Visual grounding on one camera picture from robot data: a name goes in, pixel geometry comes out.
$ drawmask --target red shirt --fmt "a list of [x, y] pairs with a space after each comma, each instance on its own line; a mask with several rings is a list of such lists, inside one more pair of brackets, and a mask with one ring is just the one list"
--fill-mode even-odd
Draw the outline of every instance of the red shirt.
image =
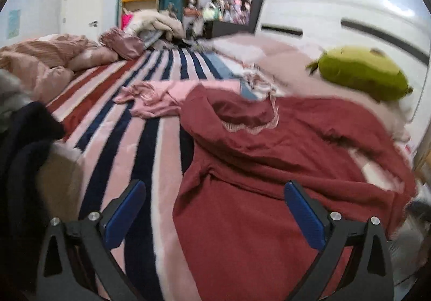
[[[196, 87], [180, 122], [195, 143], [173, 219], [203, 301], [285, 300], [311, 265], [311, 249], [284, 203], [283, 188], [297, 180], [328, 211], [367, 221], [380, 218], [391, 234], [415, 195], [412, 172], [380, 122], [365, 108], [341, 99], [277, 98], [248, 101]], [[404, 192], [366, 183], [342, 141], [360, 149], [404, 182]], [[327, 291], [345, 267], [343, 257]]]

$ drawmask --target white headboard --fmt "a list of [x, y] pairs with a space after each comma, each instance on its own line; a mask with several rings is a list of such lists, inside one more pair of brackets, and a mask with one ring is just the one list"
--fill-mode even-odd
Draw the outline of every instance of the white headboard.
[[416, 149], [431, 118], [431, 23], [388, 0], [264, 0], [256, 34], [324, 49], [355, 45], [378, 48], [401, 67], [414, 92], [400, 105], [410, 121]]

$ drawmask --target striped blanket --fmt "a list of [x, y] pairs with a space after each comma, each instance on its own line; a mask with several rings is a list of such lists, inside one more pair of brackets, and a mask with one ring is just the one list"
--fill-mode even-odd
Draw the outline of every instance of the striped blanket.
[[131, 180], [146, 184], [147, 200], [112, 253], [147, 300], [200, 300], [172, 220], [193, 140], [178, 117], [133, 118], [133, 102], [114, 104], [113, 97], [138, 80], [222, 79], [227, 69], [215, 65], [189, 50], [147, 52], [137, 61], [87, 70], [48, 106], [65, 126], [64, 141], [84, 155], [80, 219], [103, 210]]

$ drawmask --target blue poster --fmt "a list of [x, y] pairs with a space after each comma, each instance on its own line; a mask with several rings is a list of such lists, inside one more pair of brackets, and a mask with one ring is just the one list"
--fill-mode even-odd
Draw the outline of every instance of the blue poster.
[[14, 9], [9, 12], [7, 21], [7, 38], [17, 37], [19, 35], [19, 20], [21, 18], [21, 10]]

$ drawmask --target blue gripper pad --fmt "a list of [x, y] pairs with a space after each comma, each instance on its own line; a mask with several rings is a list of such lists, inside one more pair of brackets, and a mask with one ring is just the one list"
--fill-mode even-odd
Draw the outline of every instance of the blue gripper pad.
[[301, 193], [297, 186], [299, 184], [292, 181], [286, 183], [284, 186], [284, 201], [298, 223], [308, 245], [313, 249], [322, 251], [326, 245], [325, 227], [304, 198], [304, 195], [307, 195], [305, 191], [300, 188], [303, 192]]
[[109, 250], [120, 246], [147, 196], [144, 182], [132, 182], [130, 186], [119, 198], [112, 200], [103, 211], [105, 213], [105, 211], [109, 212], [110, 209], [115, 210], [104, 225], [102, 236], [103, 243]]

